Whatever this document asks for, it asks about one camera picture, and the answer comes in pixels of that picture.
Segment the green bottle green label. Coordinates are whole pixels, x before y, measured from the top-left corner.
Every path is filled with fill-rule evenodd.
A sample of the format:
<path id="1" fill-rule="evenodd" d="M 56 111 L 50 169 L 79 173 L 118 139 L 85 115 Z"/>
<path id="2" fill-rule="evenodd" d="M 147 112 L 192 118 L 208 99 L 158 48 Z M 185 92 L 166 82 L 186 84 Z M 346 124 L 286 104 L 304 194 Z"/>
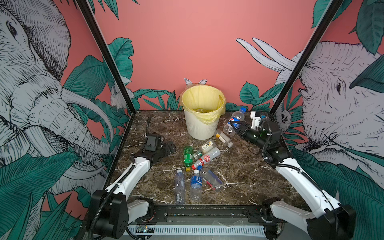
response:
<path id="1" fill-rule="evenodd" d="M 191 166 L 194 160 L 193 153 L 194 153 L 194 149 L 192 146 L 186 146 L 184 148 L 183 157 L 184 157 L 184 166 L 186 167 L 186 172 L 191 172 L 192 170 Z"/>

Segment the clear bottle orange label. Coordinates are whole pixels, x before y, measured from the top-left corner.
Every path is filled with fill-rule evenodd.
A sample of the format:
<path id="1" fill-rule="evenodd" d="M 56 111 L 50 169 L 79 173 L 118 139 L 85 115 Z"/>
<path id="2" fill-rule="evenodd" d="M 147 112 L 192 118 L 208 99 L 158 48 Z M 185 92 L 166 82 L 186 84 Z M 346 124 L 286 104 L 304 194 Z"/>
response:
<path id="1" fill-rule="evenodd" d="M 228 148 L 231 148 L 234 145 L 232 140 L 227 135 L 225 135 L 221 130 L 216 130 L 215 138 L 220 140 Z"/>

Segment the clear bottle white cap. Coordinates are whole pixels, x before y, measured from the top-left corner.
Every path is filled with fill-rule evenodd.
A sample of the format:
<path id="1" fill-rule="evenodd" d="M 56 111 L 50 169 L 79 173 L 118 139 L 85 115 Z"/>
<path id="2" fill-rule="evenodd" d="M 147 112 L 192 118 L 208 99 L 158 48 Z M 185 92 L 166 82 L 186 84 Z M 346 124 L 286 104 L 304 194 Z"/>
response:
<path id="1" fill-rule="evenodd" d="M 184 205 L 186 202 L 185 175 L 182 169 L 175 174 L 175 200 L 176 205 Z"/>

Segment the crushed clear bottle blue cap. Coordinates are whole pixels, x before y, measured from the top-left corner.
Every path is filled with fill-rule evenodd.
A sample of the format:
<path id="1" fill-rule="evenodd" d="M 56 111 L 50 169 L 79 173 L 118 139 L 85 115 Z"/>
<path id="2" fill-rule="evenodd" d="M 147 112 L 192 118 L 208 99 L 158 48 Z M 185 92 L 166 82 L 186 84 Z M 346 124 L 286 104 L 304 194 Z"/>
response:
<path id="1" fill-rule="evenodd" d="M 202 178 L 206 181 L 207 185 L 214 191 L 219 192 L 224 189 L 223 182 L 208 168 L 198 166 L 197 169 L 200 172 Z"/>

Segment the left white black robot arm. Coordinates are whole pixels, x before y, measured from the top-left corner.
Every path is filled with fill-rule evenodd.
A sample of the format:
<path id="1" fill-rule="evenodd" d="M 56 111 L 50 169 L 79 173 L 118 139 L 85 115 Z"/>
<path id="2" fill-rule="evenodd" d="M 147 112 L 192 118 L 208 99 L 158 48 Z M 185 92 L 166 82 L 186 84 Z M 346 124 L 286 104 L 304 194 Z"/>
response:
<path id="1" fill-rule="evenodd" d="M 175 152 L 175 144 L 168 141 L 159 146 L 143 145 L 140 151 L 130 155 L 131 164 L 120 177 L 91 197 L 87 220 L 89 240 L 119 239 L 130 223 L 154 212 L 150 211 L 151 200 L 139 199 L 129 203 L 129 196 L 153 165 Z"/>

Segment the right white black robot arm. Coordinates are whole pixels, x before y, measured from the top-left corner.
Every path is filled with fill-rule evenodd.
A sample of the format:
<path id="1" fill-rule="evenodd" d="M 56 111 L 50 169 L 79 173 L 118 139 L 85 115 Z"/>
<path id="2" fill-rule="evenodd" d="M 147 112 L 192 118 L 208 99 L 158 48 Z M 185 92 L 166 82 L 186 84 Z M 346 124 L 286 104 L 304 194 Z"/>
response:
<path id="1" fill-rule="evenodd" d="M 350 240 L 354 236 L 356 211 L 342 205 L 317 184 L 299 165 L 281 141 L 278 124 L 262 119 L 256 129 L 244 121 L 230 123 L 237 135 L 262 150 L 263 160 L 288 180 L 305 200 L 310 211 L 282 200 L 264 202 L 263 215 L 281 219 L 306 232 L 312 240 Z"/>

